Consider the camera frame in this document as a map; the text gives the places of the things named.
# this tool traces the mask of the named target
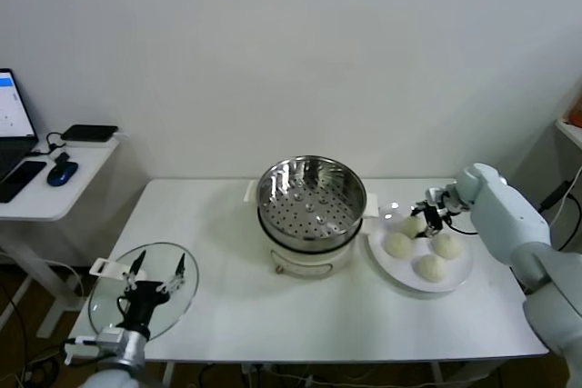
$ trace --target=table leg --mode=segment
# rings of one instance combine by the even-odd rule
[[[24,279],[24,281],[20,284],[15,295],[12,296],[12,302],[15,305],[18,305],[18,303],[20,302],[20,299],[22,299],[23,296],[26,294],[26,291],[28,290],[28,287],[30,286],[31,282],[33,282],[33,278],[30,276],[27,276]],[[10,315],[12,315],[14,310],[15,310],[15,308],[13,307],[13,305],[8,304],[6,306],[6,308],[2,312],[2,315],[0,315],[0,331],[4,328],[4,325],[6,324],[6,322],[8,321],[8,319],[10,318]]]
[[[162,384],[165,386],[172,386],[172,377],[174,376],[174,363],[167,363],[164,369],[164,377],[162,378]]]
[[[436,361],[430,363],[430,370],[433,372],[433,379],[435,383],[442,383],[444,381],[443,374],[440,371],[440,365]]]
[[[66,285],[71,290],[74,290],[78,285],[76,277],[71,274],[66,280]],[[38,338],[50,338],[50,336],[53,334],[53,331],[56,328],[56,324],[61,319],[63,313],[65,313],[66,311],[80,312],[83,309],[84,303],[85,299],[79,299],[77,306],[67,306],[61,303],[60,301],[55,300],[53,302],[53,305],[51,306],[51,309],[49,309],[48,313],[46,313],[45,319],[38,327],[38,331],[36,331],[36,336]]]
[[[63,282],[51,268],[36,255],[26,243],[18,237],[16,233],[7,232],[0,234],[0,247],[16,263],[28,273],[30,277],[39,282],[44,288],[54,296],[55,303],[48,312],[45,320],[41,324],[37,335],[47,338],[51,335],[56,323],[64,311],[80,311],[83,307],[84,299],[75,294],[76,282]]]
[[[506,361],[507,359],[496,359],[466,363],[458,372],[447,379],[447,388],[467,388],[477,380],[488,377],[491,372]]]
[[[25,272],[43,285],[55,299],[67,306],[78,305],[80,297],[25,243],[22,241],[13,242],[0,236],[0,247],[13,257]]]

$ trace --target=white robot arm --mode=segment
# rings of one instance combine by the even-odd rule
[[[526,318],[540,340],[566,359],[568,387],[582,386],[582,255],[555,251],[544,218],[488,165],[473,164],[455,184],[428,189],[413,214],[420,212],[429,236],[443,221],[470,212],[489,252],[533,292],[524,303]]]

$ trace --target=floor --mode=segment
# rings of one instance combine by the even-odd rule
[[[0,267],[0,284],[10,295],[14,294],[19,284],[25,279],[22,271],[15,266]],[[87,290],[92,285],[92,278],[85,277],[84,285]],[[53,299],[37,283],[32,283],[28,292],[18,305],[23,316],[26,336],[28,340],[28,356],[43,351],[46,347],[60,343],[69,334],[75,323],[76,314],[68,313],[57,326],[53,336],[47,340],[36,338],[35,332],[48,311]],[[0,313],[8,305],[4,293],[0,290]],[[9,373],[19,373],[24,360],[23,335],[18,320],[13,314],[0,332],[0,388],[16,387],[15,378]],[[447,377],[452,374],[461,363],[443,363],[441,369]],[[79,386],[88,376],[95,372],[96,366],[88,365],[82,368],[70,368],[60,365],[60,371],[54,384],[55,388],[70,388]],[[149,363],[147,371],[161,380],[165,365],[163,363]],[[241,375],[240,365],[234,364],[186,364],[176,365],[172,388],[217,388],[217,387],[246,387],[246,388],[300,388],[306,384],[291,378],[281,378],[273,373],[284,373],[295,376],[313,375],[314,380],[320,383],[369,384],[369,385],[401,385],[411,386],[433,382],[429,363],[386,363],[386,364],[358,364],[358,365],[280,365],[271,370],[260,372],[260,381],[256,373],[252,379]],[[555,388],[565,386],[567,369],[563,361],[554,355],[538,358],[516,359],[502,365],[498,371],[492,372],[486,379],[474,383],[475,388],[507,388],[527,386],[528,388]]]

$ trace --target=white wall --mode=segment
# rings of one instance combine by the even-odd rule
[[[107,183],[131,186],[109,199],[113,210],[147,177],[256,176],[291,154],[331,156],[363,176],[450,176],[474,161],[512,175],[580,77],[582,8],[0,0],[0,65],[15,69],[42,123],[130,134],[114,170],[125,176]]]

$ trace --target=blue mouse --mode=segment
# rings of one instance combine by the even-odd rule
[[[77,168],[79,168],[79,164],[72,163],[71,161],[56,164],[51,168],[51,171],[48,172],[46,182],[51,186],[64,185],[68,182],[71,176],[75,174]]]

